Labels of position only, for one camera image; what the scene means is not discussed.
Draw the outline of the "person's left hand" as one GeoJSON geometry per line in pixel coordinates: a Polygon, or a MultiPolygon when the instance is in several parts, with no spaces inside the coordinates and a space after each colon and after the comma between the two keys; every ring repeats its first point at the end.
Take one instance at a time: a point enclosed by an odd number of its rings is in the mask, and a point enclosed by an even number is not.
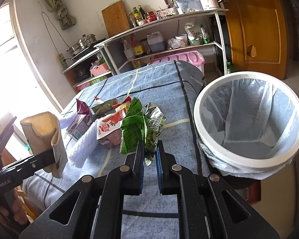
{"type": "MultiPolygon", "coordinates": [[[[14,220],[21,225],[25,225],[28,221],[28,218],[24,208],[24,203],[20,199],[16,189],[13,190],[13,195],[14,195],[14,201],[12,204],[12,211],[14,214],[14,220]]],[[[9,215],[8,210],[0,205],[0,224],[2,224],[4,227],[7,228],[8,228],[8,223],[6,221],[6,217],[8,215],[9,215]]]]}

